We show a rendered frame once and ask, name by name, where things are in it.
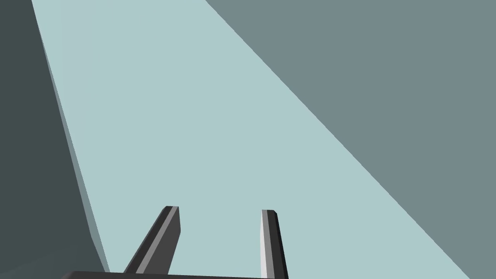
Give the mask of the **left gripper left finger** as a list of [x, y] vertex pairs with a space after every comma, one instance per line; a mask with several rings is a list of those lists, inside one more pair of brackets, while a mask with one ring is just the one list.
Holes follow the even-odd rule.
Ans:
[[124, 272], [168, 274], [180, 233], [179, 207], [164, 207]]

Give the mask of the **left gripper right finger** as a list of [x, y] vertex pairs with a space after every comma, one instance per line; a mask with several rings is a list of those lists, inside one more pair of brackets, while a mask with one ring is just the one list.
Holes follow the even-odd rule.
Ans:
[[267, 279], [289, 279], [277, 213], [262, 210], [261, 275]]

